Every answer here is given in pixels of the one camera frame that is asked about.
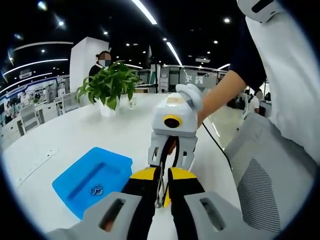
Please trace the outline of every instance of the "dark hair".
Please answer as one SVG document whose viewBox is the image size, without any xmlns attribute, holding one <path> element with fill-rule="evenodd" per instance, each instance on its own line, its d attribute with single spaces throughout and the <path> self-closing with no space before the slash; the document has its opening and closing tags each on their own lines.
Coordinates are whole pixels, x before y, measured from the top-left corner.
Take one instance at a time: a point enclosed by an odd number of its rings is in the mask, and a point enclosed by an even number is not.
<svg viewBox="0 0 320 240">
<path fill-rule="evenodd" d="M 95 56 L 97 57 L 97 58 L 99 58 L 102 54 L 109 54 L 110 52 L 108 52 L 108 51 L 102 51 L 102 52 L 100 52 L 99 54 L 96 54 Z"/>
<path fill-rule="evenodd" d="M 254 95 L 250 94 L 251 97 L 248 100 L 248 104 L 251 102 L 251 100 L 254 98 L 254 96 L 257 95 L 258 92 L 262 92 L 260 88 L 255 90 Z"/>
</svg>

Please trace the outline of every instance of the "blue tray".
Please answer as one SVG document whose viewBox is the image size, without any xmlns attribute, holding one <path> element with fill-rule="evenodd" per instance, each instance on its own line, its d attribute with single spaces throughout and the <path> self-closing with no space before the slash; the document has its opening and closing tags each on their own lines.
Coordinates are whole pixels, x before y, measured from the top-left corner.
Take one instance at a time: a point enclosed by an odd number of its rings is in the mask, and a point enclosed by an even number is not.
<svg viewBox="0 0 320 240">
<path fill-rule="evenodd" d="M 121 192 L 132 175 L 131 165 L 131 158 L 94 147 L 52 186 L 64 204 L 82 219 L 87 208 L 111 192 Z"/>
</svg>

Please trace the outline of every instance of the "floor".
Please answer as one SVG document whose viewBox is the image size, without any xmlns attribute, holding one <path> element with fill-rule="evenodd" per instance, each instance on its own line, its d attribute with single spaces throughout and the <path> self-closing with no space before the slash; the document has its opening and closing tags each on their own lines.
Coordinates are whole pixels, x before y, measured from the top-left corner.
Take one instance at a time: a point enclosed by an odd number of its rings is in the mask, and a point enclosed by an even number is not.
<svg viewBox="0 0 320 240">
<path fill-rule="evenodd" d="M 242 110 L 233 109 L 228 106 L 221 107 L 218 111 L 209 116 L 214 123 L 221 147 L 224 149 L 231 142 L 242 123 Z"/>
</svg>

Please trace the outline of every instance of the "white sleeve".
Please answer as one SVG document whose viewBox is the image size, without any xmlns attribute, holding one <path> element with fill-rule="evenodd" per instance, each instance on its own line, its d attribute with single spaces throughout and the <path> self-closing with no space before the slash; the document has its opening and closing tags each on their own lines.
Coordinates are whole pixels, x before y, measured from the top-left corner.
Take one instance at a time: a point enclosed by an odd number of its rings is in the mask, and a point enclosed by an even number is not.
<svg viewBox="0 0 320 240">
<path fill-rule="evenodd" d="M 260 108 L 260 102 L 259 102 L 259 99 L 257 97 L 254 97 L 252 99 L 252 106 L 253 106 L 254 109 Z"/>
</svg>

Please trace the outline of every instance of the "mesh chair back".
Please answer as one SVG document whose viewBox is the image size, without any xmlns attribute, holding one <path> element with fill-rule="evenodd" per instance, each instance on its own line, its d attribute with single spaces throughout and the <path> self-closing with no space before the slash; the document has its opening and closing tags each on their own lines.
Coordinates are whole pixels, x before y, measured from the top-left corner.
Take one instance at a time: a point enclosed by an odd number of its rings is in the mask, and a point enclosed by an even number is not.
<svg viewBox="0 0 320 240">
<path fill-rule="evenodd" d="M 20 114 L 25 132 L 28 132 L 39 125 L 34 104 L 21 108 Z"/>
<path fill-rule="evenodd" d="M 314 183 L 316 162 L 256 113 L 247 115 L 225 153 L 243 220 L 256 229 L 279 233 L 304 204 Z"/>
<path fill-rule="evenodd" d="M 68 113 L 77 108 L 79 108 L 79 104 L 76 101 L 75 92 L 71 92 L 62 96 L 62 110 L 64 113 Z"/>
</svg>

